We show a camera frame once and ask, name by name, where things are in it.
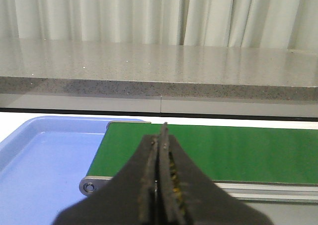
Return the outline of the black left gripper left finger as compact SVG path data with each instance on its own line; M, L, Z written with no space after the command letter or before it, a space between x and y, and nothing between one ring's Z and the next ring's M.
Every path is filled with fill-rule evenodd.
M63 210L56 225L155 225L158 140L146 135L124 167L97 192Z

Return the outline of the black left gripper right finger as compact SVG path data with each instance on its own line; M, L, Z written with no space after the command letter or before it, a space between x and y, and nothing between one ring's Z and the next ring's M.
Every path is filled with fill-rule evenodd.
M164 225L270 225L262 212L213 183L163 124L159 135L159 196Z

